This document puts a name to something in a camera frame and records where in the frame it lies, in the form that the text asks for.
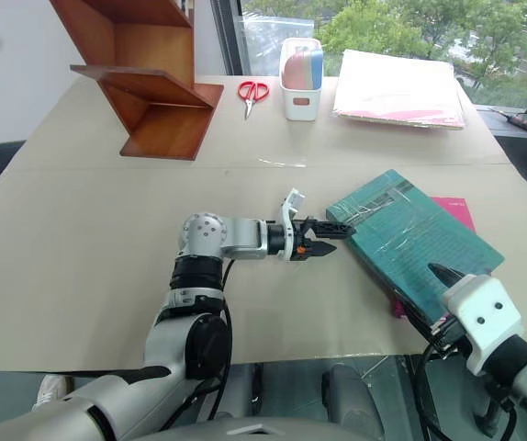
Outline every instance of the white container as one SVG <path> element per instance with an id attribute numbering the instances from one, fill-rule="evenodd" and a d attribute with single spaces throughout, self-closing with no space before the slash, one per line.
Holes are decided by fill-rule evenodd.
<path id="1" fill-rule="evenodd" d="M 298 49 L 307 48 L 310 51 L 322 49 L 320 41 L 316 39 L 285 39 L 280 52 L 280 88 L 284 96 L 284 112 L 287 119 L 293 121 L 314 121 L 319 112 L 320 89 L 296 90 L 284 87 L 284 67 L 290 56 Z"/>

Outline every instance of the red scissors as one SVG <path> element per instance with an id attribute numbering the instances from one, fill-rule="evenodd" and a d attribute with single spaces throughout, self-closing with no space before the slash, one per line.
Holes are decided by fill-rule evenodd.
<path id="1" fill-rule="evenodd" d="M 252 113 L 253 103 L 264 99 L 269 94 L 270 88 L 266 83 L 256 83 L 254 81 L 244 81 L 237 89 L 239 96 L 245 101 L 245 119 Z"/>

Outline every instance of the wooden shelf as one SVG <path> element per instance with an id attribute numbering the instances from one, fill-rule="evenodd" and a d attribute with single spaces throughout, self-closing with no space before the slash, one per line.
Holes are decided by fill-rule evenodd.
<path id="1" fill-rule="evenodd" d="M 192 24 L 174 0 L 50 0 L 130 135 L 121 154 L 194 159 L 222 85 L 194 80 Z"/>

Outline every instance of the beige table surface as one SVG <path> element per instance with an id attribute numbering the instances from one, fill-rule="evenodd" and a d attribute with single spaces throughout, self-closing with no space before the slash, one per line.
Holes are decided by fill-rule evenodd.
<path id="1" fill-rule="evenodd" d="M 301 214 L 389 168 L 433 196 L 467 200 L 478 233 L 506 257 L 496 271 L 527 337 L 527 184 L 463 96 L 462 131 L 331 116 L 289 122 L 274 78 L 250 119 L 241 77 L 225 92 L 194 162 L 124 158 L 126 140 L 94 82 L 78 80 L 0 176 L 0 369 L 135 368 L 174 265 L 184 219 L 208 210 L 272 219 L 291 187 Z M 344 244 L 303 263 L 238 262 L 226 295 L 233 362 L 402 354 L 424 341 Z"/>

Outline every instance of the green book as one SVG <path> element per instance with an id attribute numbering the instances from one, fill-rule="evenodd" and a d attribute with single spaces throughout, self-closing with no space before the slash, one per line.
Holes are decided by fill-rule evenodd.
<path id="1" fill-rule="evenodd" d="M 353 226 L 353 251 L 405 307 L 432 325 L 445 314 L 447 288 L 427 265 L 488 274 L 504 257 L 394 170 L 327 208 L 327 219 Z"/>

